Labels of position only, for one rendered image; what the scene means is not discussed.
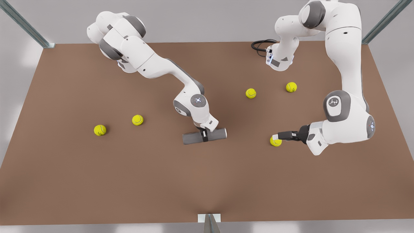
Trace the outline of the grey tennis ball tube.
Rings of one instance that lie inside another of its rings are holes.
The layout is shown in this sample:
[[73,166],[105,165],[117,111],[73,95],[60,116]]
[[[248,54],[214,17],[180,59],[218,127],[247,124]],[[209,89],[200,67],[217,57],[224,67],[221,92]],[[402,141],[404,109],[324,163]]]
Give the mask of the grey tennis ball tube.
[[[214,141],[214,140],[227,138],[227,131],[225,128],[215,129],[214,131],[209,131],[207,129],[207,132],[208,132],[208,141]],[[184,145],[201,143],[203,142],[202,133],[201,131],[199,131],[199,132],[194,132],[194,133],[189,133],[189,134],[183,134],[182,141]]]

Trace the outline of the silver frame post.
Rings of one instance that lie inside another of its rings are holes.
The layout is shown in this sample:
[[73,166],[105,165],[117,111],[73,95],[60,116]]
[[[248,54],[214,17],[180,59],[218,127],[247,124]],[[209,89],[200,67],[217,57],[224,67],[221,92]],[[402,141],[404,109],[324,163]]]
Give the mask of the silver frame post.
[[16,9],[9,4],[6,0],[0,0],[0,8],[13,19],[34,41],[40,44],[44,49],[52,49],[55,47],[55,43],[48,42],[35,28],[26,21]]
[[362,39],[363,45],[368,45],[381,31],[386,28],[413,0],[399,0],[388,13]]
[[198,214],[198,223],[204,223],[203,233],[220,233],[218,222],[221,214]]

